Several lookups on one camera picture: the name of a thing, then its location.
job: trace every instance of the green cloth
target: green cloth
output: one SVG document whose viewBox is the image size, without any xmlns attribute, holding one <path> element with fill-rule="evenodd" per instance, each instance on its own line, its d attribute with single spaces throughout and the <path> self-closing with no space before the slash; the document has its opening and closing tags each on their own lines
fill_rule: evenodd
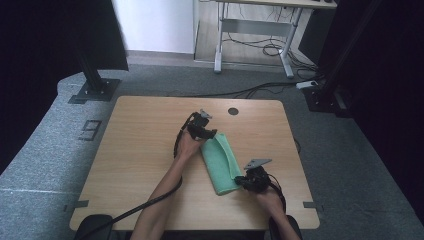
<svg viewBox="0 0 424 240">
<path fill-rule="evenodd" d="M 221 196 L 239 189 L 234 178 L 242 174 L 225 134 L 217 133 L 201 149 L 216 194 Z"/>
</svg>

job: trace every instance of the wooden table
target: wooden table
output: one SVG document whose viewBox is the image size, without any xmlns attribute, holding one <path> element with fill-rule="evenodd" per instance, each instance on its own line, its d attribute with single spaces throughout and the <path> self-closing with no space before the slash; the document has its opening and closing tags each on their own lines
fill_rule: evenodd
<svg viewBox="0 0 424 240">
<path fill-rule="evenodd" d="M 226 134 L 240 169 L 252 158 L 271 158 L 265 170 L 280 182 L 287 213 L 300 228 L 319 226 L 289 123 L 281 102 L 271 100 L 120 97 L 79 198 L 70 227 L 76 230 L 91 214 L 112 217 L 147 201 L 173 161 L 176 135 L 195 111 L 213 115 L 207 129 Z M 238 115 L 230 115 L 237 108 Z M 184 172 L 167 230 L 264 230 L 267 217 L 245 190 L 224 196 L 214 192 L 199 152 Z M 114 225 L 132 230 L 139 213 Z"/>
<path fill-rule="evenodd" d="M 335 9 L 337 4 L 332 0 L 331 3 L 327 3 L 324 0 L 313 1 L 313 0 L 215 0 L 216 2 L 222 2 L 222 8 L 218 12 L 221 12 L 219 16 L 219 33 L 218 33 L 218 45 L 215 49 L 215 65 L 214 72 L 221 72 L 222 65 L 222 33 L 244 33 L 244 34 L 257 34 L 257 35 L 268 35 L 268 36 L 280 36 L 286 38 L 286 43 L 283 49 L 279 50 L 281 62 L 283 63 L 284 70 L 287 78 L 294 78 L 293 71 L 290 66 L 290 62 L 287 59 L 287 54 L 290 49 L 290 45 L 293 41 L 294 34 L 296 32 L 302 10 L 304 8 L 312 9 Z M 226 4 L 239 3 L 239 4 L 254 4 L 254 5 L 271 5 L 280 7 L 293 7 L 296 8 L 296 13 L 293 16 L 291 22 L 268 22 L 268 21 L 252 21 L 243 19 L 229 19 L 226 18 L 224 13 Z"/>
</svg>

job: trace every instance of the standing desk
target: standing desk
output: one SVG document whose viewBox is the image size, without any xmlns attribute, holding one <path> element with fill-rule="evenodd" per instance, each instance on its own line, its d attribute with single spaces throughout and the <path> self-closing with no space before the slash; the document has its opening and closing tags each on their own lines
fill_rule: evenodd
<svg viewBox="0 0 424 240">
<path fill-rule="evenodd" d="M 288 78 L 293 78 L 293 71 L 290 66 L 290 62 L 287 59 L 287 54 L 290 49 L 290 45 L 293 41 L 294 34 L 299 23 L 300 15 L 302 14 L 303 8 L 313 9 L 334 9 L 337 4 L 334 0 L 331 3 L 326 3 L 324 0 L 313 1 L 313 0 L 215 0 L 216 2 L 222 2 L 222 8 L 218 9 L 221 12 L 219 17 L 219 33 L 218 33 L 218 45 L 215 50 L 215 73 L 221 72 L 222 64 L 222 33 L 244 33 L 244 34 L 257 34 L 257 35 L 268 35 L 268 36 L 280 36 L 286 37 L 286 44 L 283 50 L 279 50 L 280 58 L 283 63 L 284 70 Z M 292 22 L 287 23 L 276 23 L 276 22 L 265 22 L 265 21 L 252 21 L 252 20 L 240 20 L 240 19 L 229 19 L 225 18 L 225 5 L 229 3 L 240 3 L 240 4 L 255 4 L 255 5 L 271 5 L 271 6 L 282 6 L 282 7 L 294 7 L 296 13 L 293 17 Z"/>
</svg>

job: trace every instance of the black curtain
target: black curtain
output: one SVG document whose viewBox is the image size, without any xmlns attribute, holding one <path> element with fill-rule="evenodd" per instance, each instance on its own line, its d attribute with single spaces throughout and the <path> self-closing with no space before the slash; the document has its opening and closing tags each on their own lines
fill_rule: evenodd
<svg viewBox="0 0 424 240">
<path fill-rule="evenodd" d="M 57 96 L 81 72 L 76 49 L 96 69 L 128 70 L 110 0 L 0 2 L 0 170 L 14 158 Z"/>
<path fill-rule="evenodd" d="M 347 22 L 347 18 L 355 16 L 351 21 L 358 23 L 372 2 L 380 3 L 362 33 L 352 36 L 356 25 Z M 349 90 L 349 111 L 421 222 L 424 222 L 423 5 L 423 1 L 342 1 L 321 58 L 323 65 L 336 64 L 346 42 L 358 37 L 340 70 L 332 73 L 333 80 Z"/>
</svg>

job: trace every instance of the gray floor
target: gray floor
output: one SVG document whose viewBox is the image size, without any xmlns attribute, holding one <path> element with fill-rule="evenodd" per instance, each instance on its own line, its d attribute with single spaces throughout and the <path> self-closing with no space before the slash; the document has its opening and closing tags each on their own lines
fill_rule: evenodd
<svg viewBox="0 0 424 240">
<path fill-rule="evenodd" d="M 122 80 L 111 102 L 68 104 L 83 75 L 59 83 L 50 110 L 0 176 L 0 239 L 73 238 L 73 207 L 117 97 L 221 93 L 288 81 L 273 68 L 225 65 L 216 75 L 210 65 L 184 56 L 131 56 L 129 62 L 129 72 L 101 71 Z M 282 101 L 301 145 L 321 222 L 316 230 L 303 230 L 304 239 L 424 239 L 423 226 L 354 120 L 309 112 L 294 87 L 259 91 L 254 98 Z M 78 140 L 87 120 L 102 121 L 94 141 Z"/>
</svg>

